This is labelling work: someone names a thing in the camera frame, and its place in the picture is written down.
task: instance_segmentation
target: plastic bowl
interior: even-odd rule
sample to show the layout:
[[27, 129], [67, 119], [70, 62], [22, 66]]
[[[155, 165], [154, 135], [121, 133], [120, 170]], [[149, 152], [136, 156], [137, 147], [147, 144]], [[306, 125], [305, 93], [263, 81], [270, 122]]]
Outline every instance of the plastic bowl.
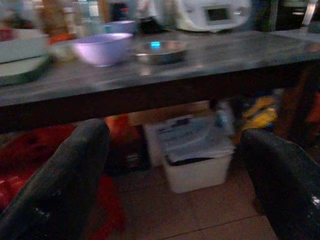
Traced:
[[134, 34], [137, 29], [136, 21], [112, 21], [104, 25], [106, 33], [130, 33]]
[[106, 67], [128, 58], [132, 42], [131, 33], [105, 33], [76, 39], [72, 47], [82, 61]]

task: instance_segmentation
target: metal bowl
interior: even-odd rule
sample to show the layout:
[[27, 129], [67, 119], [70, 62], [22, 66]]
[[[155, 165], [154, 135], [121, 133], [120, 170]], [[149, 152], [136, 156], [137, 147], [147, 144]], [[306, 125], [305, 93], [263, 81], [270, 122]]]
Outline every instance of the metal bowl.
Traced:
[[151, 41], [135, 46], [133, 51], [141, 63], [171, 64], [184, 59], [187, 45], [182, 41]]

